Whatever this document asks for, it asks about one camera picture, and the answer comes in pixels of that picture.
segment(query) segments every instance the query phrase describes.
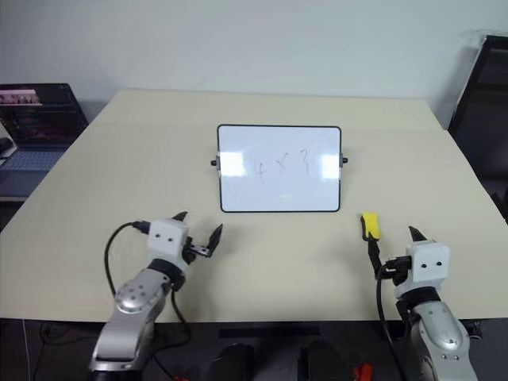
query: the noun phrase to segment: floor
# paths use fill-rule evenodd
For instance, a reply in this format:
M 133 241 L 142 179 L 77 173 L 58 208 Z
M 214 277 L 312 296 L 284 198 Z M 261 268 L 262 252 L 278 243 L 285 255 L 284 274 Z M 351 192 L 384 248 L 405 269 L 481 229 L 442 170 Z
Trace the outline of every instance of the floor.
M 56 330 L 68 330 L 65 340 L 92 337 L 74 344 L 44 348 L 36 381 L 84 380 L 95 339 L 102 327 L 98 323 L 55 323 Z M 25 321 L 30 373 L 33 374 L 41 342 L 38 337 L 40 322 Z M 506 381 L 506 353 L 508 353 L 508 319 L 482 321 L 483 339 L 471 341 L 471 363 L 479 380 Z M 176 326 L 157 326 L 157 334 L 170 337 Z M 191 325 L 193 340 L 187 346 L 169 349 L 160 355 L 164 366 L 173 374 L 191 381 L 206 379 L 210 362 L 224 347 L 241 342 L 256 351 L 255 380 L 296 380 L 300 348 L 313 340 L 332 343 L 346 363 L 357 366 L 363 362 L 375 368 L 375 381 L 397 380 L 396 370 L 381 339 L 379 324 L 363 322 L 305 322 L 305 323 L 198 323 Z M 396 343 L 404 351 L 403 341 Z M 410 374 L 417 378 L 416 367 Z M 25 338 L 21 320 L 0 320 L 0 379 L 30 380 Z M 162 381 L 167 376 L 154 364 L 145 369 L 146 381 Z

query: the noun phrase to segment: black shoe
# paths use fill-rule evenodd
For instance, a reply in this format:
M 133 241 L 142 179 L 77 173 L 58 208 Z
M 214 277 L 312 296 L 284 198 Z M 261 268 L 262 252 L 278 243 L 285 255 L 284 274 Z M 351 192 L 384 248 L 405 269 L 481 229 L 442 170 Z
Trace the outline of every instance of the black shoe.
M 326 341 L 313 341 L 298 359 L 298 381 L 352 381 L 352 369 Z

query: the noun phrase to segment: yellow sponge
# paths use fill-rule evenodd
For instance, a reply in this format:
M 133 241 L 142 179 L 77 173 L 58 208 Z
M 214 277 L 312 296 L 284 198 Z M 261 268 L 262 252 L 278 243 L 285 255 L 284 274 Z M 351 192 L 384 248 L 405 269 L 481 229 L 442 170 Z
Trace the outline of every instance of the yellow sponge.
M 377 213 L 362 213 L 360 219 L 362 221 L 363 239 L 366 241 L 374 239 L 377 241 L 381 238 L 379 231 L 378 214 Z

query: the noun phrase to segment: table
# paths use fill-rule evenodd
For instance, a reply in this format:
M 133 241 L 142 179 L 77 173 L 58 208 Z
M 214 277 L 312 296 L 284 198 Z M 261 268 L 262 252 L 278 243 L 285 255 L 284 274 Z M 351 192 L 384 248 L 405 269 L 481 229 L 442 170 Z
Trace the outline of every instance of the table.
M 349 158 L 341 210 L 222 213 L 210 166 L 220 123 L 339 125 Z M 182 210 L 200 243 L 225 224 L 214 257 L 198 259 L 179 292 L 188 321 L 377 319 L 362 211 L 379 213 L 384 259 L 405 253 L 408 225 L 451 247 L 441 296 L 458 318 L 508 316 L 508 227 L 423 101 L 148 90 L 119 92 L 0 235 L 0 316 L 105 321 L 109 235 Z M 147 262 L 146 236 L 123 232 L 115 284 Z M 171 307 L 159 321 L 176 321 Z

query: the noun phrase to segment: white wall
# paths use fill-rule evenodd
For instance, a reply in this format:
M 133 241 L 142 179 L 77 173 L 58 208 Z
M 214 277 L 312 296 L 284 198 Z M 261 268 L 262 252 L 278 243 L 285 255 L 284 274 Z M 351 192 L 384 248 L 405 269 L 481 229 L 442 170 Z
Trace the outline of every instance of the white wall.
M 4 82 L 423 97 L 448 125 L 507 0 L 0 0 Z

